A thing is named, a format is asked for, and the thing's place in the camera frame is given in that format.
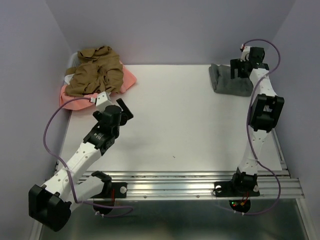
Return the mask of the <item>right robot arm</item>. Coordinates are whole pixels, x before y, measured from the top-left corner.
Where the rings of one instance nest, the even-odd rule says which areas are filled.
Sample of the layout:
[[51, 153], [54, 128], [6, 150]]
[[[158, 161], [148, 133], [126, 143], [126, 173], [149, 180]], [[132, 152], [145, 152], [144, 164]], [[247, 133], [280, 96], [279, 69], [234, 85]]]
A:
[[262, 47], [242, 45], [241, 57], [230, 61], [231, 78], [248, 77], [253, 84], [246, 117], [247, 146], [236, 173], [230, 182], [235, 195], [257, 197], [258, 165], [265, 139], [280, 118], [285, 100], [277, 95], [270, 80], [269, 66], [264, 63], [265, 50]]

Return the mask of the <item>tan brown skirt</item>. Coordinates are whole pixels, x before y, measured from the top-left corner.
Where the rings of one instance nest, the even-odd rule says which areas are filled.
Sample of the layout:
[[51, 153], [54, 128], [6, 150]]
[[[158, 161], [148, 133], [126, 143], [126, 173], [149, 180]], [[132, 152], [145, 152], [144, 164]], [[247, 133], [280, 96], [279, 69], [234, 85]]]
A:
[[94, 93], [119, 93], [124, 83], [120, 56], [109, 46], [86, 48], [77, 52], [80, 65], [69, 68], [72, 74], [65, 94], [83, 97]]

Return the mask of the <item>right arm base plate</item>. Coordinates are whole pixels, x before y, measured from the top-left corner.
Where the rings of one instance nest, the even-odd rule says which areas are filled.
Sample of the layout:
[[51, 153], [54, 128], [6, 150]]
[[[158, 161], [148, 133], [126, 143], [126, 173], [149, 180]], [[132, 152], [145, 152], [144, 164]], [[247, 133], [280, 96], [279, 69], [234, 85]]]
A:
[[252, 185], [228, 180], [214, 182], [213, 194], [218, 198], [259, 197], [260, 191], [254, 191]]

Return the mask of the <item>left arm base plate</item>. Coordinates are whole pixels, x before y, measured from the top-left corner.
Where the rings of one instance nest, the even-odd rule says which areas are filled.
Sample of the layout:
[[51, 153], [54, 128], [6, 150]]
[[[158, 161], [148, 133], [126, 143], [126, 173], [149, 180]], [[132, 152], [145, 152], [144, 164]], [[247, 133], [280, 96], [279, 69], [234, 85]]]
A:
[[109, 182], [104, 183], [102, 191], [93, 196], [93, 198], [100, 199], [124, 199], [127, 197], [127, 186], [126, 182]]

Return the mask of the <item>grey pleated skirt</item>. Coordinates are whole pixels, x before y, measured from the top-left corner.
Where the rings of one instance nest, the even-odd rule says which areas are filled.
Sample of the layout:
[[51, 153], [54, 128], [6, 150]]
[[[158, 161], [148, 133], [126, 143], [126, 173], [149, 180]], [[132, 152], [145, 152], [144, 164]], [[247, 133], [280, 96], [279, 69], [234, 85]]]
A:
[[253, 83], [249, 78], [231, 78], [231, 67], [212, 63], [208, 68], [213, 91], [239, 97], [250, 97], [253, 92]]

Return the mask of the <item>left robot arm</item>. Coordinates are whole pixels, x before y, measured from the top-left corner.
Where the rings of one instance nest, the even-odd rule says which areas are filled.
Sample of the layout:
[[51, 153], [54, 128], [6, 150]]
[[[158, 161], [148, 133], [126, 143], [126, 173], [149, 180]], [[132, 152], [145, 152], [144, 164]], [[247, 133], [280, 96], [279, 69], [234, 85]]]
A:
[[134, 117], [121, 98], [116, 100], [117, 104], [100, 96], [90, 101], [97, 108], [93, 113], [97, 123], [68, 161], [58, 158], [63, 167], [28, 192], [29, 216], [54, 232], [66, 225], [81, 204], [91, 205], [96, 215], [109, 217], [109, 213], [117, 209], [116, 196], [126, 196], [121, 191], [126, 185], [113, 184], [112, 178], [101, 171], [93, 172], [85, 182], [77, 184], [87, 169], [115, 143], [120, 127]]

